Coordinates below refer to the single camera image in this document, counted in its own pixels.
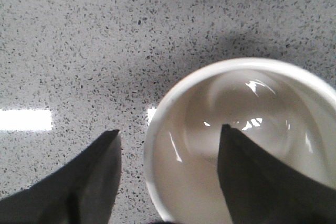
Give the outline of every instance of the bowl rim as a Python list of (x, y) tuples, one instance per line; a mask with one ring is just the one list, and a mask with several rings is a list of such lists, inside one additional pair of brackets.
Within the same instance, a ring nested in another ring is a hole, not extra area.
[(160, 193), (156, 187), (154, 179), (154, 158), (153, 150), (164, 118), (166, 117), (171, 106), (187, 90), (194, 85), (216, 76), (235, 70), (259, 70), (270, 71), (281, 74), (288, 78), (299, 81), (303, 85), (312, 89), (321, 95), (325, 102), (330, 104), (336, 111), (336, 91), (315, 74), (291, 63), (275, 59), (265, 58), (236, 58), (212, 63), (202, 67), (180, 80), (161, 100), (157, 106), (156, 112), (150, 122), (144, 143), (144, 176), (150, 197), (158, 213), (164, 221), (176, 221), (170, 213), (164, 202), (161, 200)]

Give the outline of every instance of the white cup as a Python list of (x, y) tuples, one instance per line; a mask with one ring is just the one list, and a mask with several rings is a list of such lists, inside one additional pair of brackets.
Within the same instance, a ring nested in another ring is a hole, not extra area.
[(335, 90), (285, 62), (225, 60), (174, 86), (149, 126), (145, 178), (163, 220), (232, 223), (216, 172), (222, 124), (336, 188)]

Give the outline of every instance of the speckled countertop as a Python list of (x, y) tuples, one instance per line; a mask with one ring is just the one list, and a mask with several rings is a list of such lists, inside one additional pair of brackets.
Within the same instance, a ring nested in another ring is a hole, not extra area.
[(120, 129), (111, 223), (160, 217), (143, 178), (148, 109), (182, 77), (234, 57), (291, 62), (336, 87), (336, 0), (0, 0), (2, 110), (50, 110), (52, 130), (0, 131), (0, 197)]

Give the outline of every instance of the gray quartz countertop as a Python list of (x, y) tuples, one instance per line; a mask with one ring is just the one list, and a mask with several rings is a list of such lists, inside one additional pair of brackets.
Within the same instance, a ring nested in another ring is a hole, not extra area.
[(51, 112), (51, 128), (42, 131), (22, 120), (8, 119), (17, 122), (10, 131), (0, 125), (0, 198), (56, 171), (103, 131), (120, 129), (123, 168), (110, 222), (150, 223), (160, 216), (143, 176), (148, 109), (181, 78), (224, 59), (266, 57), (336, 87), (336, 0), (0, 4), (1, 110)]

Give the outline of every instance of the white bowl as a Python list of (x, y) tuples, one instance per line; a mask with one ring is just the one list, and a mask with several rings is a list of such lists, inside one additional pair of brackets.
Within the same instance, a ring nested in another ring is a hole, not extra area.
[(216, 172), (226, 123), (292, 168), (336, 188), (335, 90), (281, 61), (225, 60), (174, 86), (149, 126), (144, 171), (163, 220), (232, 223)]

